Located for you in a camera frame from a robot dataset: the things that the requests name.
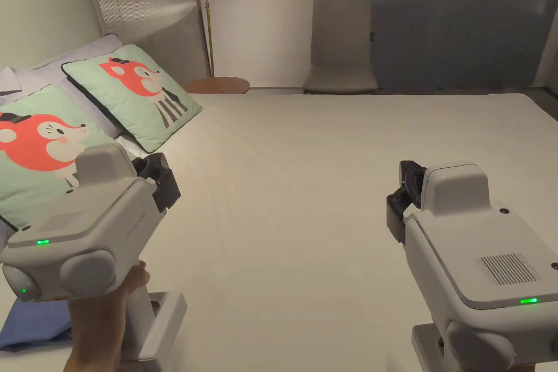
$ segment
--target cartoon animal print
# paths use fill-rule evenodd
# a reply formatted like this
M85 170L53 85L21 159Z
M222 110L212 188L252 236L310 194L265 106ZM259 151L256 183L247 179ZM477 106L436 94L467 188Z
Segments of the cartoon animal print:
M147 97L155 103L166 129L170 123L177 121L188 112L188 108L180 102L178 96L163 87L159 70L152 71L144 64L113 57L108 63L99 66L138 96Z
M86 149L80 141L88 135L86 124L70 126L52 115L0 113L0 151L21 167L53 172L70 187L79 185L75 159Z

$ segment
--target human hand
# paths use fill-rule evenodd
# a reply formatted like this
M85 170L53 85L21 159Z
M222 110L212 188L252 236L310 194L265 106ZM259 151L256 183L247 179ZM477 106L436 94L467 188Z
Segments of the human hand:
M114 292L68 301L72 353L64 372L113 372L120 365L126 325L126 297L149 282L146 263L132 267Z

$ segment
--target metal pole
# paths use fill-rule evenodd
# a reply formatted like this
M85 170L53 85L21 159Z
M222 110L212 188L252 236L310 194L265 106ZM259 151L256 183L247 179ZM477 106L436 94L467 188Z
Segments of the metal pole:
M211 60L211 77L215 77L215 67L213 65L213 40L211 39L211 14L209 13L209 0L205 0L205 11L208 16L208 32L209 32L209 58Z

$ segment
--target blue cloth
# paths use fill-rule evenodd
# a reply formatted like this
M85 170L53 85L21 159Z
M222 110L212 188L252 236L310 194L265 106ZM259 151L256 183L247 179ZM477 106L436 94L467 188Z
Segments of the blue cloth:
M19 352L71 340L68 303L28 303L16 300L0 331L0 350Z

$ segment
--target white bed sheet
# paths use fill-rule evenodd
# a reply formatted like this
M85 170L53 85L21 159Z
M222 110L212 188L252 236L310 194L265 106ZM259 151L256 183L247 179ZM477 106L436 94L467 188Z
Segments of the white bed sheet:
M418 371L411 328L429 312L386 228L400 160L476 162L558 251L558 123L526 96L195 99L160 149L182 198L142 254L149 289L189 303L169 371ZM13 300L0 280L0 321ZM0 370L59 372L68 354Z

